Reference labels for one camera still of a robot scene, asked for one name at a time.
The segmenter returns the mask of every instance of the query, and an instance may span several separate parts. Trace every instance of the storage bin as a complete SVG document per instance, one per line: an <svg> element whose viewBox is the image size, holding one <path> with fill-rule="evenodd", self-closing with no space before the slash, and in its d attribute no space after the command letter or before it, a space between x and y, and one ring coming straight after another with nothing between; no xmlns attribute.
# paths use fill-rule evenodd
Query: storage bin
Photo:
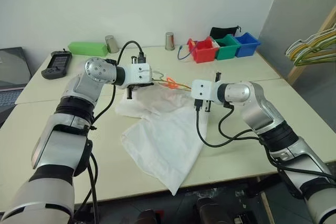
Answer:
<svg viewBox="0 0 336 224"><path fill-rule="evenodd" d="M220 48L216 53L217 60L232 59L236 55L240 43L231 34L226 35L223 39L215 40Z"/></svg>
<svg viewBox="0 0 336 224"><path fill-rule="evenodd" d="M211 37L207 37L202 41L193 41L189 39L188 42L189 52L193 50L196 45L195 50L193 50L192 55L196 63L214 61L216 56L216 51L218 47L213 47L213 40Z"/></svg>
<svg viewBox="0 0 336 224"><path fill-rule="evenodd" d="M240 37L235 37L241 44L236 52L237 57L245 57L253 55L257 47L261 44L259 40L253 37L250 33L244 33Z"/></svg>

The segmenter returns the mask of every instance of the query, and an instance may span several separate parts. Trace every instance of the white towel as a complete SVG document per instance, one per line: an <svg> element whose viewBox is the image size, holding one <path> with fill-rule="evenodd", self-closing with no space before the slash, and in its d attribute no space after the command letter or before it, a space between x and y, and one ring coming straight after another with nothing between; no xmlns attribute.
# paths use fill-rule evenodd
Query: white towel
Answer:
<svg viewBox="0 0 336 224"><path fill-rule="evenodd" d="M147 174L176 194L203 146L196 131L196 111L190 93L160 85L126 94L116 107L121 115L142 118L122 133L125 150ZM199 130L206 137L208 113L200 112Z"/></svg>

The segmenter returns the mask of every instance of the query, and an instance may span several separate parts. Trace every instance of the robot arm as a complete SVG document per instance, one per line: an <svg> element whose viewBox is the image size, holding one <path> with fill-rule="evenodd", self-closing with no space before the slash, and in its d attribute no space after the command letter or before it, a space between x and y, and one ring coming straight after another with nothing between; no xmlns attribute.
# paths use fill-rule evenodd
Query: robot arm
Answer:
<svg viewBox="0 0 336 224"><path fill-rule="evenodd" d="M67 85L55 113L50 116L32 154L34 175L17 192L1 223L68 223L73 217L72 178L88 166L93 109L104 84L121 89L152 82L145 57L128 66L90 58L83 72Z"/></svg>
<svg viewBox="0 0 336 224"><path fill-rule="evenodd" d="M195 80L192 97L224 106L239 106L243 120L258 135L270 157L281 167L292 170L278 169L291 194L304 198L313 221L318 224L336 223L335 184L321 174L293 172L299 169L330 175L328 167L266 100L260 85Z"/></svg>

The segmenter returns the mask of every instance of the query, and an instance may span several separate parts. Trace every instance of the blue bin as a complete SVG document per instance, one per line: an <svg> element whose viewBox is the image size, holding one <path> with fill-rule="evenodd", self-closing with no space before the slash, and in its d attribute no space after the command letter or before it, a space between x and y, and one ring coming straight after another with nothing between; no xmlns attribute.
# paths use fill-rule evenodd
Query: blue bin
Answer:
<svg viewBox="0 0 336 224"><path fill-rule="evenodd" d="M261 44L260 41L253 37L250 33L244 33L242 36L235 38L241 44L241 47L238 48L236 52L237 57L253 55L257 49L257 46Z"/></svg>

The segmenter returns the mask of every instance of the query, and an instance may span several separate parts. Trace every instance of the desk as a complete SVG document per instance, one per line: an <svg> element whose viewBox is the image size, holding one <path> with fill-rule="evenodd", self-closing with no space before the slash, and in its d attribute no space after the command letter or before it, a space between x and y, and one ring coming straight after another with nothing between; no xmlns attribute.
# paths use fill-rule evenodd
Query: desk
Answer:
<svg viewBox="0 0 336 224"><path fill-rule="evenodd" d="M336 134L315 111L283 79L258 81L269 99L324 162L335 160ZM115 102L122 95L116 95ZM102 96L95 109L100 112L110 101ZM30 156L47 118L55 111L58 101L19 104L0 130L0 211L4 211L21 184L32 174ZM223 141L217 130L219 119L228 110L213 104L209 116L207 140ZM98 121L96 131L89 134L93 153L99 164L97 199L109 200L166 190L156 178L143 173L121 145L120 136L138 119L116 115L113 107ZM247 129L239 112L223 124L228 135ZM222 148L204 146L182 187L223 182L236 178L275 172L257 141L236 141ZM87 172L74 179L75 203L88 192Z"/></svg>
<svg viewBox="0 0 336 224"><path fill-rule="evenodd" d="M147 63L151 65L153 70L157 70L173 78L176 82L182 82L191 85L195 79L214 80L215 73L222 73L222 80L227 82L237 82L240 80L257 81L280 78L277 73L263 60L263 58L255 53L253 56L234 58L230 60L212 61L201 64L196 64L192 57L180 62L177 59L177 49L167 51L164 47L149 47L143 51L147 56ZM138 49L126 49L121 58L120 64L126 65L131 63L131 56L137 55ZM180 55L186 55L186 46L181 50ZM74 55L67 76L56 79L47 80L41 75L50 57L43 62L37 70L31 81L23 90L16 104L38 101L59 100L64 92L69 80L73 78L78 71L82 71L83 63L91 56L76 56ZM117 60L118 54L109 54L108 58ZM117 94L122 93L122 90L117 89ZM101 95L111 95L112 86L105 85L101 91Z"/></svg>

